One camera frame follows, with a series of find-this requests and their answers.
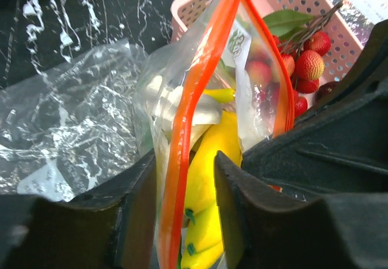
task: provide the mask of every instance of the dark countertop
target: dark countertop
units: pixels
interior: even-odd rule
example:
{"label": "dark countertop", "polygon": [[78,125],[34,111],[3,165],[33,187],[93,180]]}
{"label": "dark countertop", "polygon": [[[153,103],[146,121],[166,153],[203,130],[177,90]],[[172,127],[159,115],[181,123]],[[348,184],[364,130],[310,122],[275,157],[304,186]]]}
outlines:
{"label": "dark countertop", "polygon": [[150,53],[172,32],[173,0],[0,0],[0,87],[128,38]]}

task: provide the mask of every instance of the clear plastic bag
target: clear plastic bag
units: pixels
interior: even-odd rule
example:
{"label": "clear plastic bag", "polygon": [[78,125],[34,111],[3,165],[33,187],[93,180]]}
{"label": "clear plastic bag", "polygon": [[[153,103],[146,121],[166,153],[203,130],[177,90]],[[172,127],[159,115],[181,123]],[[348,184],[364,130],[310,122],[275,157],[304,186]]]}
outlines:
{"label": "clear plastic bag", "polygon": [[0,193],[69,201],[134,164],[132,95],[146,53],[100,45],[0,92]]}
{"label": "clear plastic bag", "polygon": [[[238,10],[245,25],[236,20]],[[252,1],[213,0],[177,43],[151,54],[135,109],[139,149],[150,149],[150,131],[156,154],[159,265],[209,268],[223,251],[213,179],[216,153],[240,165],[242,151],[293,127],[289,75]],[[215,233],[204,233],[202,225]],[[202,239],[194,244],[198,235]]]}

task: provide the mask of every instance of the lychee stem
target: lychee stem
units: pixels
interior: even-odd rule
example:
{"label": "lychee stem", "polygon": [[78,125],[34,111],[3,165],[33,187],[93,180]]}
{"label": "lychee stem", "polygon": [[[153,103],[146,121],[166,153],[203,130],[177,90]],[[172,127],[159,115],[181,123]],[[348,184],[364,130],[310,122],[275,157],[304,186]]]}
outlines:
{"label": "lychee stem", "polygon": [[298,32],[296,32],[294,35],[291,36],[291,38],[282,44],[279,45],[279,47],[282,47],[283,50],[282,53],[287,52],[287,54],[291,54],[292,52],[296,51],[296,58],[300,56],[302,52],[302,48],[304,43],[311,38],[312,35],[314,35],[317,31],[323,30],[323,28],[329,23],[334,13],[339,10],[343,6],[343,2],[340,1],[334,7],[329,10],[327,13],[323,15],[319,15],[314,17],[310,22],[309,25]]}

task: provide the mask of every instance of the green leaf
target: green leaf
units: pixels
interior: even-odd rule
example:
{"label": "green leaf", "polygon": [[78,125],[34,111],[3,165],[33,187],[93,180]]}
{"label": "green leaf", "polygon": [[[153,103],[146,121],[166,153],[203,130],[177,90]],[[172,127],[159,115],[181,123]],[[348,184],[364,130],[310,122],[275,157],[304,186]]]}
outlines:
{"label": "green leaf", "polygon": [[[306,29],[306,28],[304,28],[304,27],[296,27],[296,28],[293,28],[293,29],[292,29],[291,31],[289,31],[288,33],[286,33],[286,34],[280,36],[280,37],[279,37],[279,40],[280,40],[280,41],[288,41],[289,39],[291,39],[291,37],[292,37],[293,35],[295,35],[296,33],[300,32],[301,30],[305,30],[305,29]],[[295,37],[293,38],[293,41],[297,41],[297,40],[298,40],[298,37],[299,37],[299,35],[298,35],[298,36],[295,36]]]}
{"label": "green leaf", "polygon": [[281,37],[291,32],[294,28],[310,22],[313,18],[314,16],[307,13],[299,13],[293,10],[278,10],[263,17],[263,20],[271,34]]}

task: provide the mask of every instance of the green banana tip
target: green banana tip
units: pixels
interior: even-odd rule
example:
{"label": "green banana tip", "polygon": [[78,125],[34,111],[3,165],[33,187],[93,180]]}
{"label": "green banana tip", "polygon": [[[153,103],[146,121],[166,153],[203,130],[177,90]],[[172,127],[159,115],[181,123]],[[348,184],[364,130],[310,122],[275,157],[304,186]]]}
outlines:
{"label": "green banana tip", "polygon": [[189,252],[190,256],[196,254],[196,250],[193,243],[189,243],[189,245],[187,246],[187,252]]}
{"label": "green banana tip", "polygon": [[190,219],[190,222],[192,222],[193,225],[195,225],[195,218],[194,218],[193,211],[186,208],[184,211],[184,214],[188,217],[188,219]]}

